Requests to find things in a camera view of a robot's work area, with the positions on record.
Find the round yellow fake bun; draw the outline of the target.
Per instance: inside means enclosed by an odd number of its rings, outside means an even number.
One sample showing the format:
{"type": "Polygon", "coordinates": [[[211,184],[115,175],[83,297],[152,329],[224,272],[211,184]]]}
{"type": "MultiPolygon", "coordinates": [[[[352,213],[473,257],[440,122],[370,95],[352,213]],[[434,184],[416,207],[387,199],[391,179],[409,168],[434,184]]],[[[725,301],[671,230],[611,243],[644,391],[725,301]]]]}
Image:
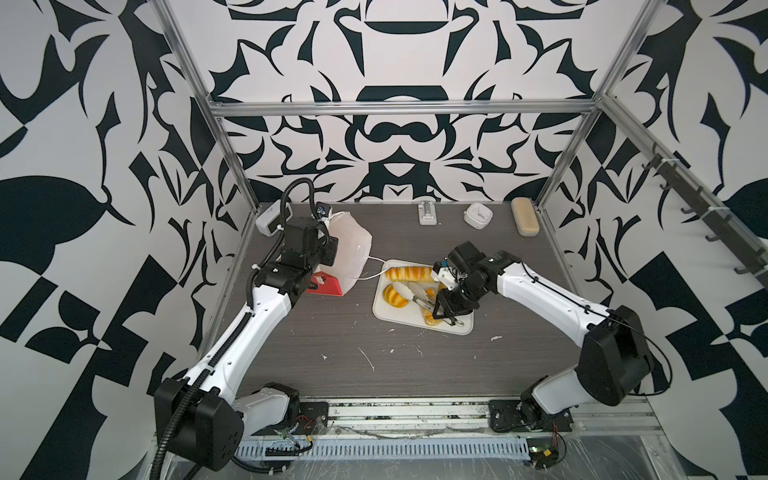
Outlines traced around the round yellow fake bun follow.
{"type": "Polygon", "coordinates": [[[383,300],[394,308],[404,308],[409,301],[400,295],[392,284],[387,285],[382,291],[383,300]]]}

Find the long ridged fake loaf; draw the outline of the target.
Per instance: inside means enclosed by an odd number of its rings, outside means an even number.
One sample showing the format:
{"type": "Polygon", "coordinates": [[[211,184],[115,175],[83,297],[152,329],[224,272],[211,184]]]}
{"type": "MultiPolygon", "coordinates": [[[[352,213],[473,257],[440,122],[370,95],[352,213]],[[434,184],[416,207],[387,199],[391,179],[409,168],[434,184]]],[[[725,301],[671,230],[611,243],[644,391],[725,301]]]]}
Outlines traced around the long ridged fake loaf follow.
{"type": "Polygon", "coordinates": [[[431,267],[408,265],[388,268],[385,276],[391,282],[433,283],[432,273],[431,267]]]}

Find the long braided fake bread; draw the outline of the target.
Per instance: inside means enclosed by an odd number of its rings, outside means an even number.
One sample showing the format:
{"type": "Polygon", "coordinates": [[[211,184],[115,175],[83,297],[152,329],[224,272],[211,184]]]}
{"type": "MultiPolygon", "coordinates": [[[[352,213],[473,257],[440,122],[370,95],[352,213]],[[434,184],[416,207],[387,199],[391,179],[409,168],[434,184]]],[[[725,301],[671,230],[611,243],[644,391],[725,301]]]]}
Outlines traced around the long braided fake bread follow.
{"type": "Polygon", "coordinates": [[[436,291],[434,288],[428,288],[424,290],[426,299],[424,300],[425,303],[428,304],[427,308],[422,307],[422,317],[426,325],[435,327],[443,323],[441,319],[436,319],[433,316],[433,310],[434,310],[434,304],[436,299],[436,291]]]}

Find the red white paper bag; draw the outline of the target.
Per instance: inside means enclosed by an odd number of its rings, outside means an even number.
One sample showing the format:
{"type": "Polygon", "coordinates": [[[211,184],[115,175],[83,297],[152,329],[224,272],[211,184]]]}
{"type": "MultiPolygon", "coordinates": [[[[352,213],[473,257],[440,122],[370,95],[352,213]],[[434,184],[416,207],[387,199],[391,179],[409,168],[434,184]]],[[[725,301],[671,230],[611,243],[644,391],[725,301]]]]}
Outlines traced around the red white paper bag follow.
{"type": "Polygon", "coordinates": [[[334,213],[328,228],[330,234],[338,239],[336,257],[332,266],[320,265],[316,269],[307,292],[342,297],[363,277],[373,236],[347,211],[334,213]]]}

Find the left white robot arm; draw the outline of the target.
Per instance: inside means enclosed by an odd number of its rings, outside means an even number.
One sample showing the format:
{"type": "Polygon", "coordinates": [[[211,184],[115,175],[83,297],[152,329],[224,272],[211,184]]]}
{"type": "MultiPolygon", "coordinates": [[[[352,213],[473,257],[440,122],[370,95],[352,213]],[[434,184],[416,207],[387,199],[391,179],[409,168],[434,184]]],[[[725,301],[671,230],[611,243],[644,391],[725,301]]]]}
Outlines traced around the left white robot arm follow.
{"type": "Polygon", "coordinates": [[[338,240],[326,219],[292,218],[280,254],[252,273],[246,302],[223,336],[182,378],[167,378],[154,393],[157,447],[149,476],[158,479],[168,454],[193,462],[195,471],[219,471],[247,433],[287,428],[298,412],[295,390],[272,383],[237,392],[256,355],[310,287],[315,270],[332,265],[338,240]]]}

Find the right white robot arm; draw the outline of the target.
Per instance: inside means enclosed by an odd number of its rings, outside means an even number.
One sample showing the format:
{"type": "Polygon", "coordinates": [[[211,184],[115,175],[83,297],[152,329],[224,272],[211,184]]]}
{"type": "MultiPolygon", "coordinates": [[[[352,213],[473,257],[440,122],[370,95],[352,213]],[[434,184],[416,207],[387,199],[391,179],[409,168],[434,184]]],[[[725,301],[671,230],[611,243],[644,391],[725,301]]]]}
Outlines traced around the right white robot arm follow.
{"type": "Polygon", "coordinates": [[[651,342],[633,310],[579,297],[506,251],[486,255],[464,242],[431,267],[396,267],[387,278],[400,297],[436,321],[456,326],[493,293],[526,307],[579,347],[575,366],[540,379],[521,395],[518,416],[525,427],[538,428],[583,403],[617,406],[654,368],[651,342]]]}

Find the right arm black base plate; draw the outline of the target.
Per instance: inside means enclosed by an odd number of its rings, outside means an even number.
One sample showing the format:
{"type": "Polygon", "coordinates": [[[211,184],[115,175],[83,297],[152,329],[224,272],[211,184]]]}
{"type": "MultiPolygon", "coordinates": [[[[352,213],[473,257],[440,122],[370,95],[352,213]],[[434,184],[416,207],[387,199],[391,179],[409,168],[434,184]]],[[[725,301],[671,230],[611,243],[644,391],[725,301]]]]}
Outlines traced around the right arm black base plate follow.
{"type": "Polygon", "coordinates": [[[489,428],[496,433],[571,432],[573,418],[569,410],[546,413],[532,399],[488,402],[489,428]]]}

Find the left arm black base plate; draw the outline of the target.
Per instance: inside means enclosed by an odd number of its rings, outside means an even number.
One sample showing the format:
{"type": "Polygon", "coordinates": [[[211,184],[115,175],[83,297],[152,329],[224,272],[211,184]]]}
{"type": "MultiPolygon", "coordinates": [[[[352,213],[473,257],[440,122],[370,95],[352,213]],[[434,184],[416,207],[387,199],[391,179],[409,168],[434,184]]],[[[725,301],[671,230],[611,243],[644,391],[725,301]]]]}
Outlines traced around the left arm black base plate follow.
{"type": "Polygon", "coordinates": [[[329,403],[291,399],[284,409],[259,406],[249,408],[243,415],[244,436],[265,436],[290,433],[310,435],[327,420],[329,403]]]}

